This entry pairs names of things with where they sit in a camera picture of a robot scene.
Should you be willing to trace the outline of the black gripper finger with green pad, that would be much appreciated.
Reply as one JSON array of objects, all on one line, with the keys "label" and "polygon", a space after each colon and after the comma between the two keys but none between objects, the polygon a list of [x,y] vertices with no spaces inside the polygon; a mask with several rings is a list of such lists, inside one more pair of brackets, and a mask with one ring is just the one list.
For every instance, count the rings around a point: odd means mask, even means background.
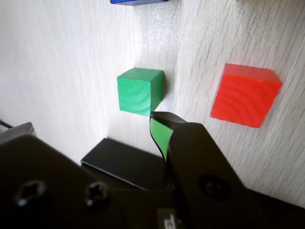
[{"label": "black gripper finger with green pad", "polygon": [[3,229],[110,229],[101,184],[41,141],[32,123],[0,135]]},{"label": "black gripper finger with green pad", "polygon": [[247,224],[245,187],[202,124],[170,112],[152,112],[156,121],[172,130],[167,164],[196,229],[242,229]]}]

